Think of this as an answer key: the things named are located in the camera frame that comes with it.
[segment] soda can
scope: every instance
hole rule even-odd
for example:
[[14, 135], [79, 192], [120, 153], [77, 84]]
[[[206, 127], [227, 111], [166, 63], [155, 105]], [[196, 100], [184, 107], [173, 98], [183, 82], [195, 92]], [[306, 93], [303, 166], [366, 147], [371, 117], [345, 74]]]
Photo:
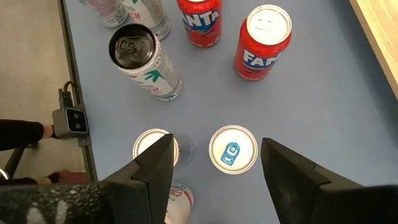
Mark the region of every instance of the soda can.
[[270, 4], [255, 8], [241, 26], [236, 72], [248, 80], [264, 78], [291, 38], [292, 21], [286, 11]]
[[159, 39], [140, 24], [119, 28], [109, 41], [113, 63], [162, 101], [176, 99], [183, 84]]
[[119, 0], [80, 0], [80, 2], [97, 11], [106, 27], [117, 27], [128, 17], [127, 11]]
[[177, 0], [189, 41], [211, 47], [221, 37], [221, 0]]
[[159, 40], [167, 37], [171, 23], [161, 0], [121, 0], [135, 23], [148, 27]]
[[[135, 158], [144, 152], [149, 146], [159, 140], [163, 135], [169, 132], [163, 129], [155, 128], [144, 131], [134, 143], [132, 148], [132, 157]], [[194, 147], [191, 139], [184, 135], [174, 135], [174, 167], [176, 165], [186, 165], [192, 158]]]
[[211, 137], [209, 154], [217, 169], [226, 174], [242, 174], [257, 159], [257, 142], [246, 128], [229, 125], [220, 128]]
[[193, 203], [192, 191], [186, 185], [172, 184], [164, 220], [165, 224], [186, 224]]

